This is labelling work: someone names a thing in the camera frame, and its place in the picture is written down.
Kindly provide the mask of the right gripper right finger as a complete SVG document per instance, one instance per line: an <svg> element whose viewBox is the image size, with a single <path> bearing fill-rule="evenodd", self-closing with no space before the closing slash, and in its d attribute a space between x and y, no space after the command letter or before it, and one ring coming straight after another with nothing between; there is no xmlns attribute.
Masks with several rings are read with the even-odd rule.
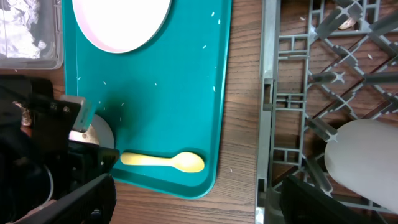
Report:
<svg viewBox="0 0 398 224"><path fill-rule="evenodd" d="M356 213L321 190L293 175L282 181L279 205L288 224L372 224L385 223L381 215L372 218Z"/></svg>

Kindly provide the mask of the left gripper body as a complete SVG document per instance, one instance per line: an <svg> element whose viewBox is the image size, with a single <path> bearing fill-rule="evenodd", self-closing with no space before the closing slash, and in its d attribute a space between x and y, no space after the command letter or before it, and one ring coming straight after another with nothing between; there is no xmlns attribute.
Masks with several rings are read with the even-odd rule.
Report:
<svg viewBox="0 0 398 224"><path fill-rule="evenodd" d="M44 95L32 95L28 107L34 113L31 140L49 169L55 193L69 193L110 172L119 151L96 144L69 140L80 106Z"/></svg>

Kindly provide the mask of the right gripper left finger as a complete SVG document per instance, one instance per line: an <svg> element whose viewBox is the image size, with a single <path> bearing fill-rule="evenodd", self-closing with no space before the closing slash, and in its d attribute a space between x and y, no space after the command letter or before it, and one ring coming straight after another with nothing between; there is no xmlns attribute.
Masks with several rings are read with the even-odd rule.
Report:
<svg viewBox="0 0 398 224"><path fill-rule="evenodd" d="M102 174L52 202L50 177L29 178L12 187L13 223L109 223L116 206L116 188Z"/></svg>

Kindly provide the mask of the white paper cup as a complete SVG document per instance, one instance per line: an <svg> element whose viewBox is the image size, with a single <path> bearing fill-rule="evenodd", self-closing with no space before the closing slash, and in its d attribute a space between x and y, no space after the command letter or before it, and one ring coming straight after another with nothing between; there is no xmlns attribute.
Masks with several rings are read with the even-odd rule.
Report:
<svg viewBox="0 0 398 224"><path fill-rule="evenodd" d="M371 119L338 128L325 148L331 177L347 189L397 213L397 128Z"/></svg>

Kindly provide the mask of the yellow plastic spoon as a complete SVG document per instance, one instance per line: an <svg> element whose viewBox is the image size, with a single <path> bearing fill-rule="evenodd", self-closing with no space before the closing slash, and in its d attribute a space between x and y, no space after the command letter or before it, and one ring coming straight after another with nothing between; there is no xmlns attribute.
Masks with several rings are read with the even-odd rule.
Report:
<svg viewBox="0 0 398 224"><path fill-rule="evenodd" d="M192 152L181 152L171 158L124 152L120 160L129 166L169 166L186 173L201 172L205 168L204 160Z"/></svg>

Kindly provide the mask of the white napkin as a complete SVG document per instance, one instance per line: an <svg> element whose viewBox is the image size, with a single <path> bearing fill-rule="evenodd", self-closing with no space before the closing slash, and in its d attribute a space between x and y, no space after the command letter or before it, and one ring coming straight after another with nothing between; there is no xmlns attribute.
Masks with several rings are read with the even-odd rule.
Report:
<svg viewBox="0 0 398 224"><path fill-rule="evenodd" d="M1 55L6 58L40 58L46 48L43 40L37 41L32 25L39 21L40 1L5 0L1 8Z"/></svg>

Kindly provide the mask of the large white plate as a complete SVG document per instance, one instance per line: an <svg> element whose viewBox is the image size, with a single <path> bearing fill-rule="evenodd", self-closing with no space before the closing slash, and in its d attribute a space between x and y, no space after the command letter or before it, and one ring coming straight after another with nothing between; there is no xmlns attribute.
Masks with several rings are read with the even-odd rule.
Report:
<svg viewBox="0 0 398 224"><path fill-rule="evenodd" d="M98 49L121 54L144 45L165 22L171 0L73 0L83 35Z"/></svg>

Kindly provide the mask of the pink bowl with crumbs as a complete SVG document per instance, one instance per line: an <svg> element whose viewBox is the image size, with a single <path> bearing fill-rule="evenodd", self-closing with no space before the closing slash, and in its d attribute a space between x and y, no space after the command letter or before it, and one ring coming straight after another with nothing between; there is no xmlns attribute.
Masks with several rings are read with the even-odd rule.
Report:
<svg viewBox="0 0 398 224"><path fill-rule="evenodd" d="M94 115L86 132L70 131L69 140L96 144L110 149L115 148L114 135L109 124L97 114Z"/></svg>

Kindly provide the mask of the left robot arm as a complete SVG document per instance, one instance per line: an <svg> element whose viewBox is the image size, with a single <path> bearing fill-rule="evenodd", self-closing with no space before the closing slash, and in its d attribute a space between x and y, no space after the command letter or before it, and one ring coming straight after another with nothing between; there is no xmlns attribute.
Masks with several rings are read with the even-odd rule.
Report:
<svg viewBox="0 0 398 224"><path fill-rule="evenodd" d="M43 78L1 77L1 222L109 223L113 147L70 139L94 119L80 96L55 98Z"/></svg>

